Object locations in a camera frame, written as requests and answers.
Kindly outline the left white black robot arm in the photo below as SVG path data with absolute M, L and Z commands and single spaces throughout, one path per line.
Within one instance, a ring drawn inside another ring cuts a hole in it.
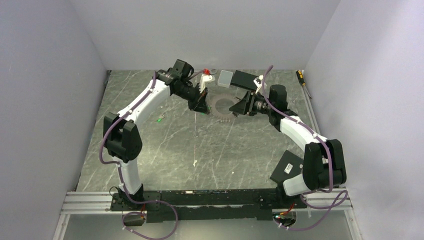
M 195 72 L 190 64 L 177 59 L 173 67 L 154 72 L 147 87 L 129 105 L 118 113 L 109 112 L 104 116 L 99 159 L 102 164 L 108 164 L 103 159 L 104 150 L 112 157 L 109 163 L 117 166 L 119 187 L 127 192 L 123 202 L 129 209 L 137 210 L 144 203 L 137 165 L 143 147 L 142 124 L 173 95 L 186 100 L 189 110 L 209 114 L 206 84 L 213 80 L 209 70 Z

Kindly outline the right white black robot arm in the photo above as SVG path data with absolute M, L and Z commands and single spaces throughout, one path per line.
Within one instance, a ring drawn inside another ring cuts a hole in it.
M 271 85 L 268 96 L 248 91 L 229 111 L 247 116 L 267 115 L 269 123 L 277 131 L 288 136 L 303 150 L 300 173 L 283 180 L 283 189 L 275 194 L 280 207 L 289 207 L 296 195 L 329 189 L 347 181 L 342 143 L 321 136 L 290 110 L 285 86 Z

